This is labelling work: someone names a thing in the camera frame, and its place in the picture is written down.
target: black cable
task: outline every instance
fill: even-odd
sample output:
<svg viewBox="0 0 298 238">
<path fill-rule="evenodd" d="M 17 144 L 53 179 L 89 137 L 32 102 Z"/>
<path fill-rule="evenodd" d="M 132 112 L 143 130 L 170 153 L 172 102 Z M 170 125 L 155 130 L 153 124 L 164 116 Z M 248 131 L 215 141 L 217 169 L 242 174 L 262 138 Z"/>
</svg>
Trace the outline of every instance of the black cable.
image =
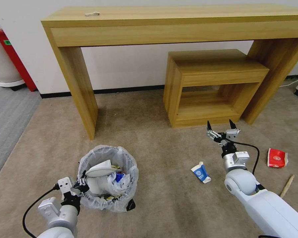
<svg viewBox="0 0 298 238">
<path fill-rule="evenodd" d="M 277 236 L 259 235 L 258 238 L 280 238 Z"/>
<path fill-rule="evenodd" d="M 232 140 L 227 139 L 227 138 L 225 138 L 225 139 L 228 140 L 229 142 L 234 143 L 234 144 L 240 144 L 240 145 L 250 146 L 250 147 L 253 147 L 253 148 L 255 148 L 255 149 L 257 150 L 257 158 L 256 158 L 256 161 L 255 161 L 255 164 L 254 164 L 254 167 L 253 167 L 253 172 L 252 172 L 252 174 L 254 175 L 254 173 L 255 173 L 255 169 L 256 169 L 256 166 L 257 166 L 257 163 L 258 163 L 258 160 L 259 160 L 259 149 L 258 149 L 256 146 L 251 145 L 251 144 L 246 144 L 246 143 L 236 142 L 236 141 L 232 141 Z"/>
<path fill-rule="evenodd" d="M 29 235 L 31 236 L 32 238 L 36 238 L 35 235 L 33 235 L 26 227 L 25 225 L 25 217 L 27 215 L 27 213 L 29 212 L 29 210 L 39 201 L 41 200 L 44 196 L 46 196 L 47 194 L 49 194 L 50 192 L 52 192 L 53 190 L 59 190 L 60 187 L 58 186 L 58 184 L 55 184 L 54 187 L 52 189 L 50 189 L 49 191 L 47 191 L 45 194 L 43 194 L 41 197 L 39 197 L 34 203 L 31 204 L 31 206 L 29 206 L 29 208 L 25 211 L 24 215 L 23 215 L 23 218 L 22 218 L 22 226 L 23 226 L 23 229 L 24 231 Z"/>
</svg>

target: wooden table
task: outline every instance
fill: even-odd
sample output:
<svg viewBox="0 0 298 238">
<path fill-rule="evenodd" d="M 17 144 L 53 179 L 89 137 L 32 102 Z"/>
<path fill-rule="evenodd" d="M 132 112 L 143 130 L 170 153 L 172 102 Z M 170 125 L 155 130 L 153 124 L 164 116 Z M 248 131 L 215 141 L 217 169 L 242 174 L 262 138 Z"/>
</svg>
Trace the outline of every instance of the wooden table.
<svg viewBox="0 0 298 238">
<path fill-rule="evenodd" d="M 81 47 L 254 40 L 248 56 L 270 71 L 242 115 L 249 124 L 298 61 L 298 8 L 275 4 L 65 7 L 42 24 L 91 140 L 98 108 Z"/>
</svg>

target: floor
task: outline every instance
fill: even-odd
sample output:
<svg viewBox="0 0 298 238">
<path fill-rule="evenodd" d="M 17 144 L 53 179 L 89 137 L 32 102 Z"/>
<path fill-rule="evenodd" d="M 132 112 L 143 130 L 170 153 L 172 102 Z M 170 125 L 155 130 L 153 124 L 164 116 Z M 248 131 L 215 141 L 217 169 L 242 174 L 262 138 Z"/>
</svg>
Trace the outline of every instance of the floor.
<svg viewBox="0 0 298 238">
<path fill-rule="evenodd" d="M 136 208 L 123 214 L 82 207 L 77 237 L 257 237 L 260 229 L 223 180 L 221 149 L 205 127 L 172 129 L 162 102 L 163 91 L 96 95 L 99 116 L 90 141 L 71 97 L 41 101 L 0 172 L 0 237 L 26 237 L 21 220 L 27 207 L 58 179 L 75 177 L 78 161 L 99 144 L 123 146 L 136 159 L 139 180 Z M 291 174 L 284 199 L 298 211 L 298 97 L 280 88 L 253 125 L 237 123 L 239 141 L 260 148 L 255 175 L 279 194 Z M 213 126 L 221 132 L 229 125 Z M 269 147 L 289 153 L 282 169 L 268 168 Z M 248 150 L 252 169 L 256 152 Z M 212 178 L 201 183 L 190 169 L 204 161 Z M 59 191 L 50 196 L 60 199 Z M 35 235 L 46 221 L 33 208 L 27 226 Z"/>
<path fill-rule="evenodd" d="M 39 92 L 0 87 L 0 170 L 41 101 Z"/>
</svg>

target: red tissue box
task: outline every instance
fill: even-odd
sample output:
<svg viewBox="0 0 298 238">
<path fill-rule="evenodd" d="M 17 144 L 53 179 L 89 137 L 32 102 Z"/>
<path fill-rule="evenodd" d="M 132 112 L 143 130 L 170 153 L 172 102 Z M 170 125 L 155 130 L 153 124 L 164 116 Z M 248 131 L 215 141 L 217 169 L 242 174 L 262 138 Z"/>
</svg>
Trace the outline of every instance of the red tissue box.
<svg viewBox="0 0 298 238">
<path fill-rule="evenodd" d="M 288 153 L 281 150 L 269 148 L 267 156 L 267 166 L 282 168 L 288 164 Z"/>
</svg>

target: beige carpet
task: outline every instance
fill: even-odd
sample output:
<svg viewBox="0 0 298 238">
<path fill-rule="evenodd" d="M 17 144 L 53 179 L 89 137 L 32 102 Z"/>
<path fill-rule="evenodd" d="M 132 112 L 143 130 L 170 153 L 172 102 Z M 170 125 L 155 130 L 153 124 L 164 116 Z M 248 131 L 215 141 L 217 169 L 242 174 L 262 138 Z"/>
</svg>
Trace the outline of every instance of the beige carpet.
<svg viewBox="0 0 298 238">
<path fill-rule="evenodd" d="M 0 172 L 0 237 L 26 237 L 26 208 L 59 178 L 75 177 L 78 161 L 98 144 L 123 146 L 139 167 L 136 209 L 124 214 L 82 208 L 78 237 L 257 237 L 259 228 L 224 187 L 221 149 L 205 135 L 205 127 L 172 129 L 163 91 L 96 95 L 99 116 L 94 141 L 72 98 L 44 99 Z M 254 125 L 238 124 L 239 141 L 261 150 L 257 179 L 280 193 L 291 174 L 285 200 L 298 210 L 298 97 L 281 88 Z M 221 132 L 228 125 L 214 126 Z M 289 153 L 282 169 L 268 168 L 269 147 Z M 256 152 L 248 150 L 254 164 Z M 204 161 L 212 178 L 202 184 L 190 169 Z M 51 195 L 60 198 L 60 192 Z M 32 209 L 30 231 L 39 235 L 45 220 Z"/>
</svg>

